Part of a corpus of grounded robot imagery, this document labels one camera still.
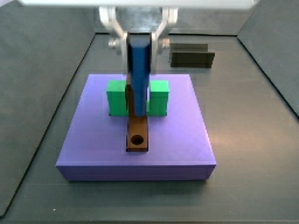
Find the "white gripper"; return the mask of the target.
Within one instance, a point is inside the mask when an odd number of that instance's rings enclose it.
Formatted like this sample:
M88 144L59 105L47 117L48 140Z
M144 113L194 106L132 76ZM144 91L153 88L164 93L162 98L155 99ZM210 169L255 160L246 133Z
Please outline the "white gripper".
M163 7L162 22L156 30L151 33L151 74L156 74L157 54L170 46L167 35L178 21L179 7L248 10L258 4L258 0L19 0L19 2L27 6L107 6L97 8L97 14L101 24L112 34L108 47L116 49L121 55L123 74L128 73L128 35L117 22L116 7Z

